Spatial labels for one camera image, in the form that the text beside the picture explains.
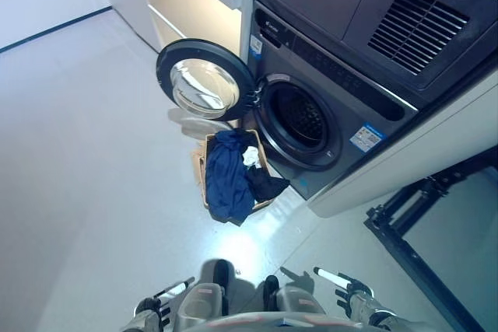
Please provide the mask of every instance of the blue cloth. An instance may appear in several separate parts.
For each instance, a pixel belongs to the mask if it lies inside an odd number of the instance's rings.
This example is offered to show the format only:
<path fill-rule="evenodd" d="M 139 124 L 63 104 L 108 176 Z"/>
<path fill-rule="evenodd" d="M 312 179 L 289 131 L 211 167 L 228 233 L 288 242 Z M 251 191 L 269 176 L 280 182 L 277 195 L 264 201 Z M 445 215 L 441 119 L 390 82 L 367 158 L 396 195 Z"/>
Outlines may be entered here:
<path fill-rule="evenodd" d="M 220 131 L 215 136 L 205 171 L 206 199 L 215 216 L 242 222 L 254 207 L 240 153 L 241 147 L 247 146 L 239 131 Z"/>

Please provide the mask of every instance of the black metal frame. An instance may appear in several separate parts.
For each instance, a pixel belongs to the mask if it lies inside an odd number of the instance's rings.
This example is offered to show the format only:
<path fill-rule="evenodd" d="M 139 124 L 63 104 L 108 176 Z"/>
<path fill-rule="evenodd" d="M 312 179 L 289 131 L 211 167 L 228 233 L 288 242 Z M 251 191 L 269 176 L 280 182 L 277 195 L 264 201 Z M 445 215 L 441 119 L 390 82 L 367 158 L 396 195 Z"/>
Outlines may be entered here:
<path fill-rule="evenodd" d="M 456 331 L 484 329 L 403 236 L 448 194 L 451 186 L 488 166 L 497 167 L 497 152 L 495 146 L 402 188 L 385 204 L 371 208 L 367 212 L 369 218 L 364 222 Z M 419 191 L 422 193 L 415 203 L 391 222 L 393 215 Z"/>

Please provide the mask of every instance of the open washer door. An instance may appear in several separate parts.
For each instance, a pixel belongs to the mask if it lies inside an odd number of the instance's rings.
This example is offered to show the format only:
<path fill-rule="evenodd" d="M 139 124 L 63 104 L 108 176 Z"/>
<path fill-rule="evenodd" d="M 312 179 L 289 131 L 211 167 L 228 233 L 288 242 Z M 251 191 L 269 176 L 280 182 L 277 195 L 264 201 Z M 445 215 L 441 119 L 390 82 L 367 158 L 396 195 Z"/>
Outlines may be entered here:
<path fill-rule="evenodd" d="M 236 120 L 254 107 L 256 82 L 249 68 L 232 52 L 207 40 L 168 44 L 157 58 L 156 74 L 170 99 L 201 118 Z"/>

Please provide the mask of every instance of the wicker basket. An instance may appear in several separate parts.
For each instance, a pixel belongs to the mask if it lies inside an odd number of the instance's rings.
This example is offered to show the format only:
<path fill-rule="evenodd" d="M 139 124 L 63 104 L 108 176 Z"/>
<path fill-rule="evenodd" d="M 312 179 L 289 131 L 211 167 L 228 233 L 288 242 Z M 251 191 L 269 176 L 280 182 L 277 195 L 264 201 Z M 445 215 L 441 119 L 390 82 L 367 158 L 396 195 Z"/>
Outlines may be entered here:
<path fill-rule="evenodd" d="M 248 131 L 253 133 L 256 139 L 258 140 L 258 151 L 259 151 L 258 155 L 261 167 L 268 170 L 268 160 L 266 159 L 265 149 L 263 148 L 263 145 L 259 140 L 258 132 L 256 130 L 248 130 Z M 201 143 L 202 148 L 197 149 L 192 154 L 196 178 L 198 182 L 201 184 L 202 201 L 204 202 L 204 206 L 206 206 L 207 208 L 209 208 L 209 205 L 205 197 L 205 161 L 207 160 L 206 156 L 208 154 L 208 143 L 214 137 L 215 134 L 206 135 L 205 141 Z M 270 205 L 272 201 L 273 200 L 259 202 L 254 205 L 252 210 L 256 211 L 258 209 L 264 208 L 265 206 Z"/>

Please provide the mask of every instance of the front-loading washing machine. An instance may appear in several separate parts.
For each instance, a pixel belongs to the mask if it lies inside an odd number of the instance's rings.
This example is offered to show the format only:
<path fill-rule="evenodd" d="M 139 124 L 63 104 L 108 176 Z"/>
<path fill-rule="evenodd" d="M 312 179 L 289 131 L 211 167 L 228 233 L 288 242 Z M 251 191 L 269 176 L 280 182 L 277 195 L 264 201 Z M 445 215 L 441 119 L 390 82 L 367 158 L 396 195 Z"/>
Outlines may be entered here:
<path fill-rule="evenodd" d="M 258 2 L 250 52 L 244 64 L 207 40 L 178 40 L 160 52 L 157 78 L 191 114 L 258 130 L 272 166 L 306 199 L 417 113 Z"/>

